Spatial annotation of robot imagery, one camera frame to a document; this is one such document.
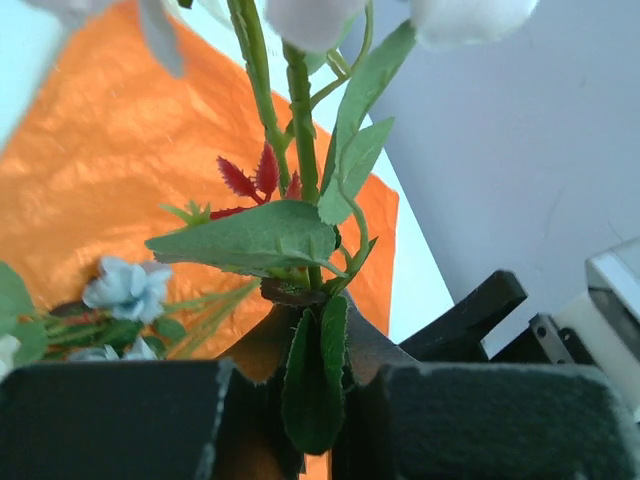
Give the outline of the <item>dark orange tissue paper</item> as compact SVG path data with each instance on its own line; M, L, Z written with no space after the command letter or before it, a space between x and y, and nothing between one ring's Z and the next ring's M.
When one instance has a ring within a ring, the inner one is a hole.
M258 278L197 263L163 263L147 241L183 229L192 207L251 207L224 182L218 160L256 172L265 133L247 78L184 66L178 35L158 1L47 1L82 30L62 71L1 164L1 256L45 311L80 300L107 256L173 270L171 303L255 282L255 290L187 359L213 360L275 307ZM357 309L344 297L351 309ZM344 419L355 381L348 353Z

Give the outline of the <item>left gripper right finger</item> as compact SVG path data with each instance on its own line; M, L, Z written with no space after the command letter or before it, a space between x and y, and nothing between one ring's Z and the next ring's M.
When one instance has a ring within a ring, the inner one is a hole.
M594 366L419 362L357 309L334 479L635 479L637 414Z

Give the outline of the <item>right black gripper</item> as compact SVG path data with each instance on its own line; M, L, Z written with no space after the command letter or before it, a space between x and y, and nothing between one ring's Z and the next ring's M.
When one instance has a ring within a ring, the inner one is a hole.
M399 347L422 362L578 364L595 360L577 332L549 314L536 314L526 328L494 356L482 340L528 294L511 271L496 270L458 304L403 340Z

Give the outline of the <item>small pink rose stem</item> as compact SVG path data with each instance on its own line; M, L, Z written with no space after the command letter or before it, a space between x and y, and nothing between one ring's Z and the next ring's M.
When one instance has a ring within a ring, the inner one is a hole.
M231 1L219 10L238 40L264 128L260 164L226 159L227 187L251 207L192 207L183 229L147 241L163 263L197 263L259 279L264 298L293 311L282 420L294 447L320 455L344 419L348 305L344 289L374 240L357 195L393 122L366 125L371 107L416 45L442 50L503 39L532 1L413 1L380 44L364 41L352 65L338 46L369 1Z

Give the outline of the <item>pink and blue flower bouquet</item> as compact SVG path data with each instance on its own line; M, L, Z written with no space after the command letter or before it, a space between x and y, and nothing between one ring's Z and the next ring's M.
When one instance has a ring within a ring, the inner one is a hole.
M226 292L171 303L170 266L107 256L80 300L45 311L21 276L1 265L1 375L43 361L187 359L252 293L246 283Z

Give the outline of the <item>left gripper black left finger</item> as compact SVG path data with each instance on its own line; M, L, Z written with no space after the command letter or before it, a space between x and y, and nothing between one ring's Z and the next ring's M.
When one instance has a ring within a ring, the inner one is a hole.
M280 417L293 312L213 360L45 362L1 384L5 479L295 479Z

